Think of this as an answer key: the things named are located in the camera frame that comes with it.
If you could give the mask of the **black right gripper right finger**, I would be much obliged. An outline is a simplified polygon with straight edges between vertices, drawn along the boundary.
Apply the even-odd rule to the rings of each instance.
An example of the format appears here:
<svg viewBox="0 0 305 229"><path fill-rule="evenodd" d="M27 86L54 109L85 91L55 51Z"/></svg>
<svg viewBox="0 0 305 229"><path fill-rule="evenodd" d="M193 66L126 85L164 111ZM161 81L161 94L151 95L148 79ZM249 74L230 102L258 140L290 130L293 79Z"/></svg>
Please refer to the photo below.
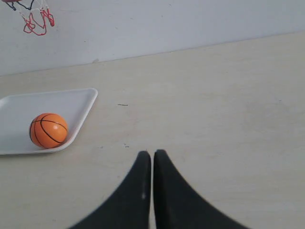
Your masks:
<svg viewBox="0 0 305 229"><path fill-rule="evenodd" d="M203 199L161 149L153 159L153 204L158 229L246 228Z"/></svg>

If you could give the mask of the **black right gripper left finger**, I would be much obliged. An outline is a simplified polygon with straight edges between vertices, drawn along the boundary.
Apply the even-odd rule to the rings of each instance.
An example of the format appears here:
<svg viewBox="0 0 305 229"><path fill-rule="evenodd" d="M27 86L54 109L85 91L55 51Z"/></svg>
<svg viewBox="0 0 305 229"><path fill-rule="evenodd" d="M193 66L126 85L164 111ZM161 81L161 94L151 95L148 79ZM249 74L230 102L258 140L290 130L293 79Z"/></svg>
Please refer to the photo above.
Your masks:
<svg viewBox="0 0 305 229"><path fill-rule="evenodd" d="M73 229L147 229L151 202L151 157L138 153L117 189Z"/></svg>

